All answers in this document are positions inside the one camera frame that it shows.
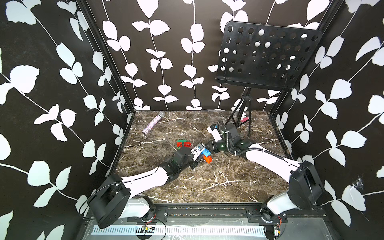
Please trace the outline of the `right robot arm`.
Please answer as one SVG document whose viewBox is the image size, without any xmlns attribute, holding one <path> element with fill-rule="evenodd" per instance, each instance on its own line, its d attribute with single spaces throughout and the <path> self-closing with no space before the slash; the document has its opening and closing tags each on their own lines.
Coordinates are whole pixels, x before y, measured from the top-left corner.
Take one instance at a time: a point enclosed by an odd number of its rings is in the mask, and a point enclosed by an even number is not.
<svg viewBox="0 0 384 240">
<path fill-rule="evenodd" d="M 233 124 L 222 122 L 207 128 L 214 138 L 210 145 L 211 153 L 227 152 L 257 163 L 283 178 L 289 189 L 270 197 L 263 203 L 259 214 L 266 221 L 272 221 L 278 215 L 299 208 L 310 210 L 324 192 L 319 174 L 311 162 L 297 161 L 275 154 L 248 138 L 242 138 Z"/>
</svg>

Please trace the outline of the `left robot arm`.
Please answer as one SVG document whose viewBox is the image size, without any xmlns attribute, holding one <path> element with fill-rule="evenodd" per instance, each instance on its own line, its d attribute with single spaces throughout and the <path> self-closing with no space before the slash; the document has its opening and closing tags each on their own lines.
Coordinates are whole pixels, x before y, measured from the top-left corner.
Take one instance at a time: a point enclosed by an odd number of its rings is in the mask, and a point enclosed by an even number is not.
<svg viewBox="0 0 384 240">
<path fill-rule="evenodd" d="M 132 198 L 155 187 L 176 180 L 186 168 L 194 169 L 205 160 L 212 161 L 211 152 L 203 145 L 181 147 L 153 170 L 142 174 L 119 177 L 113 174 L 87 199 L 100 229 L 105 229 L 121 218 L 143 218 L 150 212 L 150 201 L 144 197 Z"/>
</svg>

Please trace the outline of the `light blue long lego brick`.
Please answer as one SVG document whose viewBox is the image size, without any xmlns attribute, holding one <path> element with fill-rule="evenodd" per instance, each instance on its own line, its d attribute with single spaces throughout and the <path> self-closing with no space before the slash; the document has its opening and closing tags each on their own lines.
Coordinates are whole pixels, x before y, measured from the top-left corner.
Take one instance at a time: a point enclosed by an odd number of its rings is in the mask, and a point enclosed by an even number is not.
<svg viewBox="0 0 384 240">
<path fill-rule="evenodd" d="M 208 149 L 204 149 L 202 153 L 205 157 L 209 157 L 211 155 L 211 152 Z"/>
</svg>

